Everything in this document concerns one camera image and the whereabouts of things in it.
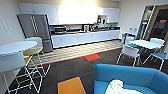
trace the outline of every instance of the red carpet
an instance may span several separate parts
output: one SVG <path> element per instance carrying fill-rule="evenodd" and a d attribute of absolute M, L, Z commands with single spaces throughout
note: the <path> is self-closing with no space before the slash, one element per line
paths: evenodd
<path fill-rule="evenodd" d="M 85 58 L 88 61 L 92 61 L 92 60 L 95 60 L 95 59 L 99 59 L 100 57 L 97 54 L 90 54 L 90 55 L 86 55 Z"/>

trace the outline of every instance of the doorway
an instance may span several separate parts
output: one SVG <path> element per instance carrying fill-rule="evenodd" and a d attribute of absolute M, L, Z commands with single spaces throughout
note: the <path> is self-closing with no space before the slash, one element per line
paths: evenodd
<path fill-rule="evenodd" d="M 156 6 L 147 31 L 145 40 L 150 38 L 168 40 L 168 5 Z"/>

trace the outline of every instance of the upper cabinet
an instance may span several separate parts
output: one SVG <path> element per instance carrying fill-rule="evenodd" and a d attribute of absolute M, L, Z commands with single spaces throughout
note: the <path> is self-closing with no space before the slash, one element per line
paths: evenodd
<path fill-rule="evenodd" d="M 44 4 L 19 3 L 22 14 L 46 14 Z"/>
<path fill-rule="evenodd" d="M 49 25 L 58 25 L 58 15 L 56 5 L 45 5 Z"/>
<path fill-rule="evenodd" d="M 103 15 L 107 15 L 107 23 L 115 23 L 119 20 L 120 9 L 118 8 L 102 8 Z"/>
<path fill-rule="evenodd" d="M 107 15 L 107 23 L 118 22 L 120 9 L 86 6 L 19 3 L 22 14 L 45 14 L 49 25 L 93 24 L 98 15 Z"/>

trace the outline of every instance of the round table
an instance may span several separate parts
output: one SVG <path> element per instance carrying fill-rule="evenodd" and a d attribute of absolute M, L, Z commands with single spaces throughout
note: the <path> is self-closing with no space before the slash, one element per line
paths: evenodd
<path fill-rule="evenodd" d="M 12 54 L 25 51 L 37 45 L 36 41 L 21 41 L 0 46 L 0 55 Z"/>

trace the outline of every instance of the wall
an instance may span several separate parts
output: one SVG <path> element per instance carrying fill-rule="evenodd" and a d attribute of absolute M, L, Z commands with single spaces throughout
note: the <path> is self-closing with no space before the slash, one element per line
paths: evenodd
<path fill-rule="evenodd" d="M 0 45 L 22 41 L 24 39 L 22 29 L 16 16 L 17 13 L 19 13 L 19 8 L 16 0 L 0 0 L 0 16 L 10 24 L 8 34 L 2 30 L 0 25 Z M 11 72 L 6 72 L 5 74 L 10 83 L 13 80 Z M 0 94 L 4 94 L 5 91 L 6 85 L 2 73 L 0 73 Z"/>
<path fill-rule="evenodd" d="M 77 5 L 93 4 L 97 7 L 116 8 L 118 2 L 111 0 L 18 0 L 20 3 L 52 4 L 65 5 L 66 3 L 75 3 Z"/>
<path fill-rule="evenodd" d="M 121 27 L 121 38 L 121 35 L 128 32 L 130 27 L 138 31 L 145 6 L 168 4 L 168 0 L 122 0 L 120 3 L 121 14 L 118 25 Z"/>

